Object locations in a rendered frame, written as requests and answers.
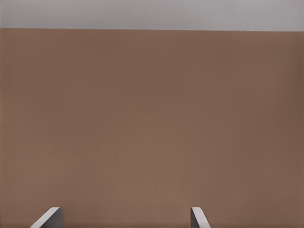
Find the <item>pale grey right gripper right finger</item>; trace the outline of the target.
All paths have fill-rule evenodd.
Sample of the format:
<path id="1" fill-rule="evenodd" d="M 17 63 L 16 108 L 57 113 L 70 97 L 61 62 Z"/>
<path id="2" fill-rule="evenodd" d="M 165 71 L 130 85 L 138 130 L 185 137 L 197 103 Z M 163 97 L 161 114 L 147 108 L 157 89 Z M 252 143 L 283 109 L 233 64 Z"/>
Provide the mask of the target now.
<path id="1" fill-rule="evenodd" d="M 190 227 L 191 228 L 210 228 L 210 224 L 200 207 L 191 207 L 190 209 Z"/>

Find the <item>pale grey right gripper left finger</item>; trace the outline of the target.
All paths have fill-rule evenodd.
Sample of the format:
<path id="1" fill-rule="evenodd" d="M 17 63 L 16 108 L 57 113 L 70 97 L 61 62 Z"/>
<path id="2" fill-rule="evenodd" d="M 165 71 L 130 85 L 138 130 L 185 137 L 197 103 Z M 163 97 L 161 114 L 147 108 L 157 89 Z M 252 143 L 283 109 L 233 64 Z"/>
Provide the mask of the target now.
<path id="1" fill-rule="evenodd" d="M 62 208 L 51 207 L 30 228 L 62 228 Z"/>

